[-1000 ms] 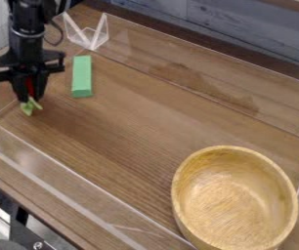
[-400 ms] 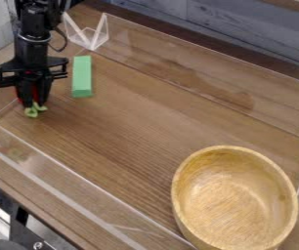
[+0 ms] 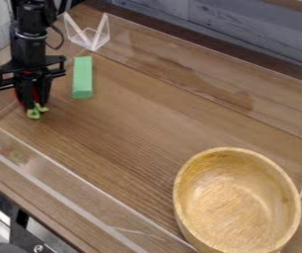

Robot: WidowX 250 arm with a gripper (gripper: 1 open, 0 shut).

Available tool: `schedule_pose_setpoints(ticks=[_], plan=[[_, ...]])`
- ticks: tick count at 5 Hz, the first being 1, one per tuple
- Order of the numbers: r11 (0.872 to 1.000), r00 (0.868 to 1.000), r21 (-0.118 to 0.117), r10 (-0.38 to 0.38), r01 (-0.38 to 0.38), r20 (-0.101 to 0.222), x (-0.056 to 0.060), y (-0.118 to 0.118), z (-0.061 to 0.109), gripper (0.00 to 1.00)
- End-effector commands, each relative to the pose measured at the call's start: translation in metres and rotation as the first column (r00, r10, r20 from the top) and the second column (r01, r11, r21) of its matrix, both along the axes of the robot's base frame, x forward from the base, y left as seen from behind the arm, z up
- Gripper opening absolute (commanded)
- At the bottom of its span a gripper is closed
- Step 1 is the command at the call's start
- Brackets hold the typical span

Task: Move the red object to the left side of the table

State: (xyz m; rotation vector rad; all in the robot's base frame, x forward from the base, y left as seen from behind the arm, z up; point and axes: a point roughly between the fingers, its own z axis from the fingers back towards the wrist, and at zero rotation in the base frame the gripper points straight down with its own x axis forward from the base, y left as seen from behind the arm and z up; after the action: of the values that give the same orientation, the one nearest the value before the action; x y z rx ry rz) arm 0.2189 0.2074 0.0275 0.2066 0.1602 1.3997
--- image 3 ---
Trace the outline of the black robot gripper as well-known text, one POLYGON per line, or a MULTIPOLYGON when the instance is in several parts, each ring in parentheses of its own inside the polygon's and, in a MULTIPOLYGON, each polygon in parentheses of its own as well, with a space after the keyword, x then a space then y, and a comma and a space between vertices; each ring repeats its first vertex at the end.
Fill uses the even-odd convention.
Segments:
MULTIPOLYGON (((52 78, 65 75, 65 56, 46 55, 48 31, 36 35, 25 34, 18 29, 18 24, 12 23, 10 35, 10 60, 0 65, 0 90, 14 87, 18 102, 26 110, 34 108, 33 83, 21 80, 25 71, 50 73, 52 78)), ((52 79, 45 77, 38 86, 40 104, 44 106, 49 101, 52 79)))

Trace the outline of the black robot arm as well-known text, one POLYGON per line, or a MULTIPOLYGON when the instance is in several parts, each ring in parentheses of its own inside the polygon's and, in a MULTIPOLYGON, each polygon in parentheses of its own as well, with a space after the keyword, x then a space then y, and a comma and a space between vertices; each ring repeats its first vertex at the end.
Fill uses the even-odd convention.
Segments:
POLYGON ((10 60, 0 65, 0 90, 13 88, 28 113, 44 113, 49 109, 50 84, 65 75, 64 55, 48 55, 48 28, 64 39, 53 24, 57 10, 53 0, 10 0, 13 16, 9 26, 10 60))

